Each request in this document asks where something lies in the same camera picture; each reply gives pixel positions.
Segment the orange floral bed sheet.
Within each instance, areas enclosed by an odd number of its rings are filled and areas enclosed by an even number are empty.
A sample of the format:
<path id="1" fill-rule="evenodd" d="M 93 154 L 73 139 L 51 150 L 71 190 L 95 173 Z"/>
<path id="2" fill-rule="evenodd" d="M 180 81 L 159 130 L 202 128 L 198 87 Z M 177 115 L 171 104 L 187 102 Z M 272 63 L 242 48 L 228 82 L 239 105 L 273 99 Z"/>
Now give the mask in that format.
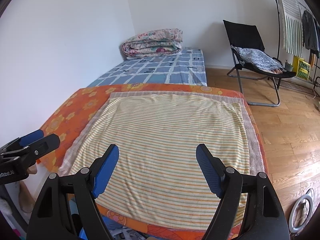
<path id="1" fill-rule="evenodd" d="M 42 130 L 45 134 L 56 134 L 61 141 L 60 147 L 52 153 L 41 158 L 41 163 L 51 172 L 59 174 L 59 168 L 62 165 L 66 152 L 72 147 L 73 143 L 86 128 L 89 122 L 95 117 L 99 109 L 109 100 L 112 93 L 121 92 L 192 92 L 200 94 L 212 94 L 228 96 L 232 98 L 241 98 L 245 102 L 248 114 L 253 118 L 252 112 L 245 101 L 244 96 L 236 91 L 212 88 L 206 86 L 188 86 L 188 85 L 166 85 L 166 84 L 147 84 L 136 83 L 133 85 L 110 85 L 100 87 L 83 88 L 76 91 L 68 98 L 56 112 L 43 124 Z M 261 147 L 265 170 L 267 171 L 267 162 L 263 143 L 259 131 L 253 118 L 253 127 L 257 133 L 259 145 Z M 157 225 L 151 225 L 127 218 L 114 211 L 111 211 L 98 204 L 98 209 L 102 215 L 114 220 L 115 222 L 132 228 L 134 230 L 147 233 L 149 235 L 167 238 L 167 239 L 200 239 L 204 231 L 189 231 L 168 229 Z"/>

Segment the striped yellow towel blanket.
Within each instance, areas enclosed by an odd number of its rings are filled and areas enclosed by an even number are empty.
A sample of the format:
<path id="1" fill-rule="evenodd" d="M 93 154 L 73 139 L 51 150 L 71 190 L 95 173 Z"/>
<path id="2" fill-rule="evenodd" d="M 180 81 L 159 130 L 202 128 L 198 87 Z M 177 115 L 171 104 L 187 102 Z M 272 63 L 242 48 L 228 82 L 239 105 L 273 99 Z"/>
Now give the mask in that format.
<path id="1" fill-rule="evenodd" d="M 241 98 L 192 92 L 112 93 L 66 152 L 59 175 L 74 174 L 115 144 L 119 159 L 97 203 L 140 222 L 204 231 L 219 199 L 196 160 L 205 144 L 240 173 L 265 170 Z"/>

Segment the black clothes drying rack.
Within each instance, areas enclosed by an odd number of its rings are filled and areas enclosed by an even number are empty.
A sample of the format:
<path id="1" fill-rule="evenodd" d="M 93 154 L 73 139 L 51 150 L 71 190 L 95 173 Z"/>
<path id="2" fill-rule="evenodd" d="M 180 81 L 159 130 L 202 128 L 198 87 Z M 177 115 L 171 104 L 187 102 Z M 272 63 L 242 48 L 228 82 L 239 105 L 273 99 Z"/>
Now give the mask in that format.
<path id="1" fill-rule="evenodd" d="M 278 12 L 278 41 L 293 56 L 292 68 L 295 77 L 311 82 L 319 88 L 319 77 L 310 77 L 310 72 L 319 72 L 314 58 L 319 59 L 319 23 L 307 6 L 298 0 L 275 0 Z"/>

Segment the yellow box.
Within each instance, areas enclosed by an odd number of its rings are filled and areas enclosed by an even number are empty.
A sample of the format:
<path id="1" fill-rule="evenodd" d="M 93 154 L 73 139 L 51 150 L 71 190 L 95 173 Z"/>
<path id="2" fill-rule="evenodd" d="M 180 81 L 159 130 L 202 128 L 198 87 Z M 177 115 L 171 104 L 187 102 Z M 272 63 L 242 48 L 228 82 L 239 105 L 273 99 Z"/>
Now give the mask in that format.
<path id="1" fill-rule="evenodd" d="M 296 77 L 305 81 L 309 80 L 310 76 L 310 64 L 304 61 L 303 58 L 294 56 L 293 57 L 293 72 L 296 73 Z"/>

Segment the blue white striped cushion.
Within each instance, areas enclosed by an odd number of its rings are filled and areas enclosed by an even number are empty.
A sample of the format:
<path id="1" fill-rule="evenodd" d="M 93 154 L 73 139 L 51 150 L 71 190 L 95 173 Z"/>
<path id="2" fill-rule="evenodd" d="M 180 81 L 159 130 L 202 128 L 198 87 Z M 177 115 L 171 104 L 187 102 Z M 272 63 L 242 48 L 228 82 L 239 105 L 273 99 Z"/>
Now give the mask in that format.
<path id="1" fill-rule="evenodd" d="M 275 70 L 283 69 L 278 61 L 272 59 L 259 49 L 240 48 L 235 46 L 232 46 L 232 49 L 237 52 L 241 61 L 250 63 L 262 71 L 274 72 Z"/>

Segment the blue checked bed sheet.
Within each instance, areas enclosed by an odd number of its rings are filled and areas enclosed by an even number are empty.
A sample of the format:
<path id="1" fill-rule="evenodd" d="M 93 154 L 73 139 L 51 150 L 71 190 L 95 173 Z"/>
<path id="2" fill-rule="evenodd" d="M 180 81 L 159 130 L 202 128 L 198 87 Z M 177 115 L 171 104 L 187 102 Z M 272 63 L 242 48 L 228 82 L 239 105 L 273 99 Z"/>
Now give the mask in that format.
<path id="1" fill-rule="evenodd" d="M 89 87 L 135 83 L 206 86 L 203 52 L 200 49 L 184 49 L 177 55 L 125 60 Z"/>

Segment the folded floral quilt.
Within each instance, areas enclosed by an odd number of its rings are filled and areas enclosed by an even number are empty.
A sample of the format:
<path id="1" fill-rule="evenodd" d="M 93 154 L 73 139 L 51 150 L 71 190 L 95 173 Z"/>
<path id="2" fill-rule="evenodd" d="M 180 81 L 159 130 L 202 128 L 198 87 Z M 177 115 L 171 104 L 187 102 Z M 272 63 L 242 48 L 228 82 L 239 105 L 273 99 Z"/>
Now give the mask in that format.
<path id="1" fill-rule="evenodd" d="M 152 30 L 126 40 L 122 52 L 127 57 L 170 56 L 182 51 L 183 31 L 178 28 Z"/>

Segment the dark hanging garment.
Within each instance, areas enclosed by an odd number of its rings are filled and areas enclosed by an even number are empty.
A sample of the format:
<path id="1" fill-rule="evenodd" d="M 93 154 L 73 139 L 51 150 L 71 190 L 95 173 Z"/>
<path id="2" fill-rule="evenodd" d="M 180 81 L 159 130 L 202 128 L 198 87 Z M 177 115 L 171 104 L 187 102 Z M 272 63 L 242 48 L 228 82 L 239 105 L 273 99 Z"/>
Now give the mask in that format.
<path id="1" fill-rule="evenodd" d="M 303 43 L 319 59 L 319 24 L 313 15 L 305 10 L 302 16 Z"/>

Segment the green striped hanging towel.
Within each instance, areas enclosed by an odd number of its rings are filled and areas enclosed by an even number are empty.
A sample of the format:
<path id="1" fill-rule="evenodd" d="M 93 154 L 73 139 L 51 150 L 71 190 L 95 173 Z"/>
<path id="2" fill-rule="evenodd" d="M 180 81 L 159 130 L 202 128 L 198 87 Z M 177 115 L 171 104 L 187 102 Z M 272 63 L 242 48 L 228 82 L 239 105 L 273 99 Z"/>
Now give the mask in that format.
<path id="1" fill-rule="evenodd" d="M 278 0 L 282 13 L 283 48 L 288 54 L 302 57 L 303 26 L 299 3 L 297 0 Z"/>

